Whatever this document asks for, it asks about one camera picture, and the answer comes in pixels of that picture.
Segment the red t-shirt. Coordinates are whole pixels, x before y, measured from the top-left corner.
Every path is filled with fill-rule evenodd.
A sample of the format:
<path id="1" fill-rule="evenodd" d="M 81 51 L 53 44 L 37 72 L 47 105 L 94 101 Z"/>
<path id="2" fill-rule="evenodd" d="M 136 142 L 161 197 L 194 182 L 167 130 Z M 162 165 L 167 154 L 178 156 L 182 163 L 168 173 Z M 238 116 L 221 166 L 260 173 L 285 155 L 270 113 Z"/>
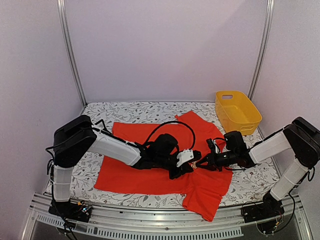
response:
<path id="1" fill-rule="evenodd" d="M 207 122 L 193 111 L 176 115 L 183 124 L 168 124 L 161 127 L 151 137 L 155 140 L 160 134 L 168 133 L 175 137 L 178 146 L 184 150 L 195 144 L 194 149 L 203 156 L 210 152 L 207 139 L 216 139 L 219 149 L 225 147 L 222 133 L 211 122 Z M 229 170 L 209 171 L 196 168 L 192 173 L 177 179 L 170 179 L 168 171 L 160 168 L 138 170 L 116 159 L 104 157 L 94 188 L 120 194 L 184 194 L 182 206 L 200 214 L 211 222 L 217 209 L 229 190 L 232 172 Z"/>

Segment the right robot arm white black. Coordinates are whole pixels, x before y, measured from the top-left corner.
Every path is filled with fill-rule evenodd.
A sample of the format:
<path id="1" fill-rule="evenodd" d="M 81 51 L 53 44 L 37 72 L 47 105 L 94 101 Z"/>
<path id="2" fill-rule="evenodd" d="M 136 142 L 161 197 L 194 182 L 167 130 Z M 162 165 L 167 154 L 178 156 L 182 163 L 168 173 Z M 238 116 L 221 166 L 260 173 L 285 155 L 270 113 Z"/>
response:
<path id="1" fill-rule="evenodd" d="M 210 152 L 196 163 L 197 167 L 221 171 L 230 165 L 238 165 L 250 169 L 271 158 L 292 158 L 291 162 L 282 164 L 279 180 L 263 196 L 263 203 L 258 208 L 262 218 L 274 214 L 281 200 L 320 161 L 320 131 L 300 116 L 252 147 L 247 147 L 242 134 L 237 130 L 225 133 L 221 140 L 225 143 L 226 151 L 218 151 L 217 140 L 209 138 L 207 145 Z"/>

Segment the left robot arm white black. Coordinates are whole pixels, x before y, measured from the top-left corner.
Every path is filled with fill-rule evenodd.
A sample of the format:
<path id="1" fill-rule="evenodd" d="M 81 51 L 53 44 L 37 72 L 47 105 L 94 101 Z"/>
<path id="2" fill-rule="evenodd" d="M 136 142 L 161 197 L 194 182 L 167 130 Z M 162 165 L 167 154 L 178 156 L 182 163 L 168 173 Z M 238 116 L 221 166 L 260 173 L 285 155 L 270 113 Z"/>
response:
<path id="1" fill-rule="evenodd" d="M 87 152 L 110 157 L 138 170 L 164 169 L 172 180 L 192 172 L 189 163 L 197 155 L 192 148 L 181 150 L 178 141 L 168 133 L 142 144 L 130 142 L 105 127 L 99 128 L 88 115 L 80 115 L 57 129 L 53 145 L 45 150 L 51 155 L 47 172 L 54 207 L 63 217 L 70 217 L 75 211 L 69 202 L 72 172 Z"/>

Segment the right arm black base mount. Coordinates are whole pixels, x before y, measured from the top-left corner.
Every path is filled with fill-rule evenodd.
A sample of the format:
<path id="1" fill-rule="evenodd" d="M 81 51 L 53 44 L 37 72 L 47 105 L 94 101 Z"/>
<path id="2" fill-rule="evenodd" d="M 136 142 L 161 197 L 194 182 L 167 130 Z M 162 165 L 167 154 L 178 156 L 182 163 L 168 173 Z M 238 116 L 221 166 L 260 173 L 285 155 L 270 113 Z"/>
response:
<path id="1" fill-rule="evenodd" d="M 281 216 L 284 213 L 282 201 L 277 201 L 274 198 L 266 198 L 262 203 L 254 203 L 253 205 L 246 205 L 241 208 L 241 215 L 245 223 Z"/>

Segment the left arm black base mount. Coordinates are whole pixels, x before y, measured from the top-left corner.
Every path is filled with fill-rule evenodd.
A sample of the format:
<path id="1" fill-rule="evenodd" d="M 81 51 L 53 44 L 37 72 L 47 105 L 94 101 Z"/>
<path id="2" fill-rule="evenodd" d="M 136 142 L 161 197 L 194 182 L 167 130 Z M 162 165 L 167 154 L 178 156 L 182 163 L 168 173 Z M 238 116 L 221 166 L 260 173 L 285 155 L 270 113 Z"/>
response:
<path id="1" fill-rule="evenodd" d="M 83 200 L 77 203 L 70 200 L 65 202 L 52 200 L 48 212 L 62 219 L 88 223 L 92 214 L 92 206 Z"/>

